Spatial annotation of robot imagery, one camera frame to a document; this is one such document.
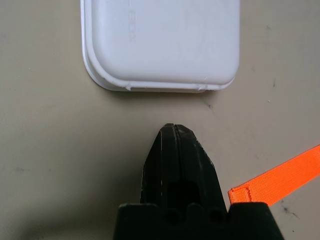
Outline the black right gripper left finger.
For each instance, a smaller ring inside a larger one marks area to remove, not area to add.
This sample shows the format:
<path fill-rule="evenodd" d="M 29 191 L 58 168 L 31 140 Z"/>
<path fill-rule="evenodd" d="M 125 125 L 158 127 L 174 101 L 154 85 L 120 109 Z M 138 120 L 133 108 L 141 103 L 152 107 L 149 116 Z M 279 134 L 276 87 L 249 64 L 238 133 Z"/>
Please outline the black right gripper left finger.
<path fill-rule="evenodd" d="M 173 123 L 167 123 L 159 130 L 143 165 L 140 202 L 167 206 L 168 186 L 180 176 L 177 132 Z"/>

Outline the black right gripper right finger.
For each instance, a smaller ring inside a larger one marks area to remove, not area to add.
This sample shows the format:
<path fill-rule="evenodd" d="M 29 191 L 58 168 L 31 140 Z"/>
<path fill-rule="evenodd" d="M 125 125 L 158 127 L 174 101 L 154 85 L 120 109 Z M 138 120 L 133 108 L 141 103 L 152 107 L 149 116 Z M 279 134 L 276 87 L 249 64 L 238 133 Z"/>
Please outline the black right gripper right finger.
<path fill-rule="evenodd" d="M 183 180 L 191 184 L 193 203 L 207 210 L 225 212 L 226 205 L 215 166 L 194 132 L 181 124 L 174 126 L 179 139 Z"/>

